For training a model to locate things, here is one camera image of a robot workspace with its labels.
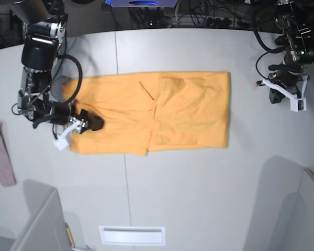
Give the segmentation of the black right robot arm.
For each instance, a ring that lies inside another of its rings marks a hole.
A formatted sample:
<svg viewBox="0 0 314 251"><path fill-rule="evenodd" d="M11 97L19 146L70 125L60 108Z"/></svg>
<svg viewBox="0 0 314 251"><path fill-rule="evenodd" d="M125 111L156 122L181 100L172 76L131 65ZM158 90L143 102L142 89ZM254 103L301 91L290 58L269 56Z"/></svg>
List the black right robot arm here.
<svg viewBox="0 0 314 251"><path fill-rule="evenodd" d="M68 15L63 1L15 1L11 11L24 23L25 40L21 62L23 80L18 92L17 113L32 122L33 128L48 122L54 126L77 123L79 134L103 128L104 120L86 110L76 112L74 99L82 86L83 70L73 56L60 53L66 45ZM66 101L50 99L51 86L56 75L56 62L72 61L78 70L78 81L73 94Z"/></svg>

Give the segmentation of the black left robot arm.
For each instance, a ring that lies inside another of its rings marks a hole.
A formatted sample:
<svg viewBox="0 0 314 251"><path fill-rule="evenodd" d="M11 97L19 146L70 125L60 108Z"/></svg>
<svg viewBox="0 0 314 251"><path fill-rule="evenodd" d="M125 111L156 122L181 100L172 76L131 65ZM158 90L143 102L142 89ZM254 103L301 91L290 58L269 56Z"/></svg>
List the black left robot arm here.
<svg viewBox="0 0 314 251"><path fill-rule="evenodd" d="M270 101L273 104L291 94L297 99L298 110L305 106L300 99L304 97L307 80L305 74L308 65L314 63L314 39L308 26L305 10L294 1L277 1L275 7L275 22L283 34L275 40L275 43L283 47L285 52L280 64L268 67L273 73L269 80L275 86L283 89L283 92L270 88Z"/></svg>

